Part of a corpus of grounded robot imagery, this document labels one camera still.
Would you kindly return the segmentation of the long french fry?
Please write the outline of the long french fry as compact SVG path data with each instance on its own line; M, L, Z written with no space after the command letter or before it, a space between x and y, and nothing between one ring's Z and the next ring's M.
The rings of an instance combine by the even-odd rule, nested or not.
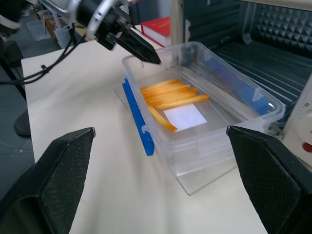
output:
M170 108L175 108L175 107L188 105L188 104L192 104L192 103L207 101L209 99L209 97L210 96L208 94L198 95L198 96L194 96L194 97L188 97L188 98L183 98L183 99L179 99L179 100L170 100L167 102L154 104L153 107L157 110L170 109Z

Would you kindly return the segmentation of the red book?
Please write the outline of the red book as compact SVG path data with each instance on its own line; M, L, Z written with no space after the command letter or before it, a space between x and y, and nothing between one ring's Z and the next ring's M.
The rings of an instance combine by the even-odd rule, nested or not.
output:
M141 32L148 39L162 47L171 45L170 17L153 19L141 23Z

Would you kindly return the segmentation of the cream toaster oven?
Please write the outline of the cream toaster oven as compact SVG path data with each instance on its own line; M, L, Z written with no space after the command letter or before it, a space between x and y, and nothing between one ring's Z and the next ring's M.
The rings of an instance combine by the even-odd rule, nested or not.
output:
M198 41L279 99L283 143L312 165L312 0L170 0L172 44Z

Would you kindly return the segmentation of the black floor stand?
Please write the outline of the black floor stand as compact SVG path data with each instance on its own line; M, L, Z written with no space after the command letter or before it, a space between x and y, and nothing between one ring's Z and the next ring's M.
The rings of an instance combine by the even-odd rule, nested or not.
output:
M0 66L3 68L5 73L8 75L11 81L16 81L17 78L14 73L11 71L10 67L7 65L4 59L0 58ZM20 137L30 138L30 122L28 110L25 110L19 117L15 120L14 131Z

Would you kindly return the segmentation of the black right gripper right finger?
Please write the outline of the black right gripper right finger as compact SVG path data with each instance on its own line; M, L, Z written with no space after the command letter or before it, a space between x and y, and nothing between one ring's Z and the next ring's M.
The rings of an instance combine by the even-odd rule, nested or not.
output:
M268 234L312 234L312 172L267 134L228 126L243 186Z

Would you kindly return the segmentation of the cardboard box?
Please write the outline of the cardboard box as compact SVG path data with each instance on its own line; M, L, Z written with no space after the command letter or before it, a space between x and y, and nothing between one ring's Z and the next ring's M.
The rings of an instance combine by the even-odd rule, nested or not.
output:
M56 25L55 20L54 20L54 19L47 19L47 18L46 18L44 21L45 21L45 25L46 25L46 27L47 27L47 30L48 30L48 32L49 32L49 34L50 34L52 40L53 40L54 42L57 42L58 39L57 39L56 34L55 34L55 32L54 32L54 31L57 29L57 25Z

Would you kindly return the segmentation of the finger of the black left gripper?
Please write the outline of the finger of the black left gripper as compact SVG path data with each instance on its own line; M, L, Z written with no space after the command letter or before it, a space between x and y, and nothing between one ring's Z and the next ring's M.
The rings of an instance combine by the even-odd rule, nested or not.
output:
M140 61L157 64L157 52L154 47L135 32L109 33L107 40L117 43Z
M140 61L161 64L161 60L154 47L128 27L122 31L121 46Z

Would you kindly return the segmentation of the white square label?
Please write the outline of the white square label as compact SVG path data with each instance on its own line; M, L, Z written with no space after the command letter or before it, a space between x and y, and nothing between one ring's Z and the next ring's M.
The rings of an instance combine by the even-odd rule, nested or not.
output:
M168 121L176 127L176 132L206 123L205 117L194 104L164 110Z

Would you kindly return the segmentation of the clear food container blue latches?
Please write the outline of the clear food container blue latches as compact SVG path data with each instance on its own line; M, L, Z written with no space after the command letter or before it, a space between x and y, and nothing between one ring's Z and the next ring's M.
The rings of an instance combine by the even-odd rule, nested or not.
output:
M161 64L127 56L123 89L145 152L175 176L233 158L226 129L264 132L285 105L199 42L157 50Z

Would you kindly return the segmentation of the clear plastic bin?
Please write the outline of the clear plastic bin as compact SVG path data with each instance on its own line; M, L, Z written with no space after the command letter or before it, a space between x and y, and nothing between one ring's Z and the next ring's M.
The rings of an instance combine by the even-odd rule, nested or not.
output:
M27 22L26 27L35 41L41 41L51 38L45 24L40 19Z

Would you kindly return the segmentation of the dark robot torso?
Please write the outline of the dark robot torso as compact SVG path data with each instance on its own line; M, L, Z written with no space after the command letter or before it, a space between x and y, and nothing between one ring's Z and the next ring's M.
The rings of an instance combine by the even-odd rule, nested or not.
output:
M0 35L9 37L20 28L20 19L31 3L28 0L0 0Z

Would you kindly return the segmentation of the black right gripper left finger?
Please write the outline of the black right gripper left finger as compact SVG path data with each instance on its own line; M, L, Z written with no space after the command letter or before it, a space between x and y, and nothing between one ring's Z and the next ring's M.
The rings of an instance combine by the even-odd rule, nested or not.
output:
M49 144L0 201L0 234L69 234L95 136L84 128Z

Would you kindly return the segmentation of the curved french fry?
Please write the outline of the curved french fry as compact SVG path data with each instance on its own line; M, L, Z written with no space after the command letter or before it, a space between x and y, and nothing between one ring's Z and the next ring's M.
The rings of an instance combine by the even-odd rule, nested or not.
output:
M149 108L151 115L160 125L162 125L163 127L165 127L166 129L172 132L177 130L177 128L174 125L172 125L168 120L166 120L164 117L162 117L162 115L159 114L153 106L149 105L148 108Z

